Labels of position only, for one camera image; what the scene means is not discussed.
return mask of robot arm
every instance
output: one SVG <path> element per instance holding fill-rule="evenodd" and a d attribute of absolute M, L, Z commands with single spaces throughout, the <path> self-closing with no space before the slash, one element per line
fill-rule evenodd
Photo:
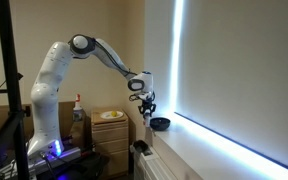
<path fill-rule="evenodd" d="M 60 155 L 63 150 L 59 132 L 57 91 L 72 59 L 95 55 L 109 68 L 119 71 L 128 88 L 137 91 L 130 100 L 142 100 L 139 111 L 148 127 L 155 111 L 153 76 L 149 72 L 135 74 L 125 67 L 115 51 L 103 40 L 75 35 L 68 43 L 56 42 L 48 51 L 31 91 L 34 136 L 29 143 L 29 164 L 35 164 L 40 153 Z"/>
<path fill-rule="evenodd" d="M 107 67 L 119 71 L 128 80 L 128 88 L 131 91 L 139 91 L 130 96 L 130 101 L 142 100 L 142 105 L 138 107 L 139 112 L 143 114 L 145 125 L 149 127 L 149 119 L 156 108 L 156 105 L 152 103 L 155 98 L 152 74 L 146 71 L 138 75 L 130 72 L 116 52 L 101 39 L 75 35 L 69 44 L 77 58 L 87 58 L 90 54 L 95 55 Z"/>

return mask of black bowl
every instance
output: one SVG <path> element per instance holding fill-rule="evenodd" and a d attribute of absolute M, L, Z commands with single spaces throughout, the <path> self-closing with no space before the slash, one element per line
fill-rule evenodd
<path fill-rule="evenodd" d="M 167 118 L 163 117 L 155 117 L 151 119 L 150 126 L 155 131 L 164 131 L 171 124 L 171 121 Z"/>

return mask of bottle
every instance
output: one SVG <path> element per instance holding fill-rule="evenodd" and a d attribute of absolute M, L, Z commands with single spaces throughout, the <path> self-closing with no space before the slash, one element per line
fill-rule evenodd
<path fill-rule="evenodd" d="M 82 121 L 83 108 L 80 105 L 80 94 L 76 94 L 75 107 L 73 108 L 73 121 Z"/>

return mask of drawer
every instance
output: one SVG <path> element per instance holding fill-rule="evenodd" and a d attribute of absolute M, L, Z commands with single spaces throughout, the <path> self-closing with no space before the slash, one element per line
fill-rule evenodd
<path fill-rule="evenodd" d="M 128 121 L 112 122 L 105 124 L 92 124 L 92 131 L 102 131 L 123 127 L 128 127 Z"/>
<path fill-rule="evenodd" d="M 103 176 L 128 173 L 128 150 L 105 155 L 109 156 L 110 161 L 104 167 Z"/>
<path fill-rule="evenodd" d="M 95 151 L 100 153 L 112 153 L 116 151 L 128 150 L 128 139 L 109 141 L 95 144 Z"/>
<path fill-rule="evenodd" d="M 115 128 L 110 130 L 95 131 L 92 133 L 94 143 L 114 141 L 128 138 L 128 128 Z"/>

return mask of black stand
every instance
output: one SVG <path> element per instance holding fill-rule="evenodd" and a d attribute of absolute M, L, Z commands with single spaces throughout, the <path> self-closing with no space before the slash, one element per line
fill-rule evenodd
<path fill-rule="evenodd" d="M 0 131 L 0 148 L 8 146 L 13 137 L 18 179 L 29 179 L 23 126 L 24 112 L 20 97 L 11 11 L 8 0 L 0 0 L 0 41 L 10 110 L 9 118 Z"/>

